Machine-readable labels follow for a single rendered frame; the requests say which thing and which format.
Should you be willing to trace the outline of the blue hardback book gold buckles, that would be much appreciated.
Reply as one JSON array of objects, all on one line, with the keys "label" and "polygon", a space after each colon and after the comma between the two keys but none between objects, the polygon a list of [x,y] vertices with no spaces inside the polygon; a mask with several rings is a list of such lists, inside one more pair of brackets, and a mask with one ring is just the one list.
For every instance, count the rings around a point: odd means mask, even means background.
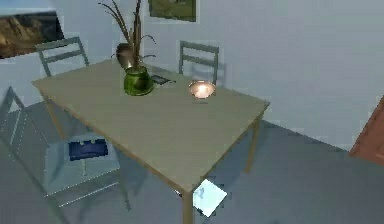
[{"label": "blue hardback book gold buckles", "polygon": [[71,161],[106,156],[108,147],[104,139],[70,142],[68,144]]}]

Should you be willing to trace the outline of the shiny metal bowl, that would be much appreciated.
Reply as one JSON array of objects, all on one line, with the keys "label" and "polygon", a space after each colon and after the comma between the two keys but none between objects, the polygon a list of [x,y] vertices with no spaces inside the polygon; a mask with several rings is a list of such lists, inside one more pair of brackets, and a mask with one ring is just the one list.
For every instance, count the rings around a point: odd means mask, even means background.
[{"label": "shiny metal bowl", "polygon": [[208,81],[196,80],[189,85],[189,92],[197,99],[206,99],[216,90],[216,86]]}]

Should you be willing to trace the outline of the beige wooden dining table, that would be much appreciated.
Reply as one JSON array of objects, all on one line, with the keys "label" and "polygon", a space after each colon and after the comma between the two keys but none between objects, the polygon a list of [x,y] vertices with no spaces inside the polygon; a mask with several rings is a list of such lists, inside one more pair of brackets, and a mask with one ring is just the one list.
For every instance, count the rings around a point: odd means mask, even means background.
[{"label": "beige wooden dining table", "polygon": [[197,100],[189,77],[152,71],[171,82],[145,96],[125,93],[125,73],[114,59],[33,84],[46,102],[68,111],[179,191],[182,224],[194,224],[194,190],[247,131],[258,130],[269,104],[223,87]]}]

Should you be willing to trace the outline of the grey slatted chair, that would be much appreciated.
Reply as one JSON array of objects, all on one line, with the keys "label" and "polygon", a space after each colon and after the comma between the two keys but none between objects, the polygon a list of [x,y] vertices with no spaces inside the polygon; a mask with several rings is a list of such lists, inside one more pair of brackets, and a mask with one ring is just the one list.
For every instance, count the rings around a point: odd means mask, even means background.
[{"label": "grey slatted chair", "polygon": [[[212,59],[205,59],[197,56],[192,56],[184,53],[185,49],[192,49],[197,51],[202,51],[206,53],[211,53],[213,55]],[[210,46],[206,44],[193,43],[188,41],[180,41],[179,44],[179,64],[178,72],[183,73],[184,62],[192,62],[200,65],[205,65],[213,68],[212,83],[217,84],[218,80],[218,68],[219,68],[219,48],[217,46]]]},{"label": "grey slatted chair", "polygon": [[[53,49],[58,49],[58,48],[63,48],[65,46],[72,45],[72,44],[77,44],[78,45],[78,49],[77,50],[73,50],[73,51],[69,51],[69,52],[59,53],[59,54],[48,56],[48,57],[46,57],[44,55],[45,51],[53,50]],[[87,57],[87,55],[85,53],[83,44],[82,44],[82,42],[81,42],[81,40],[80,40],[80,38],[78,36],[71,37],[71,38],[68,38],[68,39],[61,39],[61,40],[56,40],[56,41],[51,41],[51,42],[37,44],[35,46],[35,49],[36,49],[36,52],[39,55],[40,61],[42,63],[43,69],[44,69],[45,74],[46,74],[47,77],[51,77],[52,76],[52,73],[51,73],[50,68],[49,68],[49,64],[50,63],[54,63],[54,62],[61,61],[61,60],[64,60],[64,59],[68,59],[68,58],[71,58],[71,57],[82,56],[85,65],[86,66],[90,65],[88,57]]]},{"label": "grey slatted chair", "polygon": [[[108,147],[106,156],[71,161],[70,142],[104,139]],[[117,186],[125,203],[129,202],[120,164],[113,145],[104,137],[89,131],[84,135],[50,142],[43,129],[30,115],[23,102],[12,88],[8,88],[0,104],[0,142],[3,143],[16,163],[21,165],[35,187],[46,199],[60,224],[70,224],[63,214],[63,205],[57,197],[83,184],[99,184],[104,177],[114,182],[99,186],[82,197],[87,198],[106,188]]]}]

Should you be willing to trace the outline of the green round plant pot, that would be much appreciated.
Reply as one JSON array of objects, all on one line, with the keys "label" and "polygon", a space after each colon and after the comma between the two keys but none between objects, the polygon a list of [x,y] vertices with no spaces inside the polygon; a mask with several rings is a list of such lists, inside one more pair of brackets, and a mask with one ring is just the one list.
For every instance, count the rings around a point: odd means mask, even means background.
[{"label": "green round plant pot", "polygon": [[124,91],[131,96],[144,96],[154,89],[154,81],[148,74],[147,68],[139,66],[125,70]]}]

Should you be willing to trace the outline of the pale blue square cloth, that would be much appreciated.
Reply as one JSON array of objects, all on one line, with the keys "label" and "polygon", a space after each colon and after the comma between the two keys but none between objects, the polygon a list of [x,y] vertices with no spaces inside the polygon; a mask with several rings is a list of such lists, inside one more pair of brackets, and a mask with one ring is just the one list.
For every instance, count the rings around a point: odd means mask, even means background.
[{"label": "pale blue square cloth", "polygon": [[205,179],[193,193],[193,206],[204,216],[210,217],[227,195],[227,192]]}]

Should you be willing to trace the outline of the dark brown round vase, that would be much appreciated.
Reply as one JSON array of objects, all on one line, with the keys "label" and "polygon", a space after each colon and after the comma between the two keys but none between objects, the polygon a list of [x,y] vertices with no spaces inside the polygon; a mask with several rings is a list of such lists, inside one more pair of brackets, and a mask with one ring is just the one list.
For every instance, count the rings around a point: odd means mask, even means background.
[{"label": "dark brown round vase", "polygon": [[116,48],[116,58],[123,69],[132,67],[134,63],[132,46],[128,43],[120,43]]}]

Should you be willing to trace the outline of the brown dry house plant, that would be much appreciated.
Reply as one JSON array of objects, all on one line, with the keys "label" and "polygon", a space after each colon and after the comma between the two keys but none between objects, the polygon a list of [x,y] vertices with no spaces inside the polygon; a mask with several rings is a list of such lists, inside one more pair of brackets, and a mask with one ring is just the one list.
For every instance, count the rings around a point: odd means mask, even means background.
[{"label": "brown dry house plant", "polygon": [[132,46],[133,52],[134,52],[134,63],[132,67],[138,68],[142,63],[142,60],[144,58],[147,58],[147,55],[142,56],[140,53],[142,39],[147,36],[153,42],[155,42],[152,35],[145,36],[141,32],[141,17],[140,17],[141,0],[136,0],[135,11],[133,12],[133,15],[134,15],[133,25],[131,27],[128,27],[127,23],[125,22],[116,1],[115,0],[111,0],[111,1],[113,6],[109,6],[101,2],[99,2],[99,5],[103,6],[106,9],[106,13],[111,15],[112,18],[116,21],[118,27],[120,28],[121,33],[123,34],[124,39],[126,40],[125,43],[128,43]]}]

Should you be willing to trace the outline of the framed green landscape picture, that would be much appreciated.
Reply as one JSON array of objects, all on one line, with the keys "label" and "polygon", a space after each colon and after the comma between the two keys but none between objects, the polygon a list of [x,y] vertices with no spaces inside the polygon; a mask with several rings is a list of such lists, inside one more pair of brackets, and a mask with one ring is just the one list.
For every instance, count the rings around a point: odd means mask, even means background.
[{"label": "framed green landscape picture", "polygon": [[196,0],[148,0],[151,17],[196,21]]}]

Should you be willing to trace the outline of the reddish brown wooden door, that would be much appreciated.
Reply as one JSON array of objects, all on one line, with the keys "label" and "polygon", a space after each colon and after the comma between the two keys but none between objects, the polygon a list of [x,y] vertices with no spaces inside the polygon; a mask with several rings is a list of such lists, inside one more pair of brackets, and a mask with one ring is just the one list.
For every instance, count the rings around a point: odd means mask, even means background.
[{"label": "reddish brown wooden door", "polygon": [[350,155],[384,166],[384,95],[356,139]]}]

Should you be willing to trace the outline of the framed rocky landscape picture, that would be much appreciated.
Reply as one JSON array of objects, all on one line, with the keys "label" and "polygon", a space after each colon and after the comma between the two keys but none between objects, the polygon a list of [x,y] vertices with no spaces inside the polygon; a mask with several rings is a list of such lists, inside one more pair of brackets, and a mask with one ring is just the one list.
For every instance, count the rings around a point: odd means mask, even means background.
[{"label": "framed rocky landscape picture", "polygon": [[0,16],[0,59],[33,53],[37,44],[63,38],[55,11]]}]

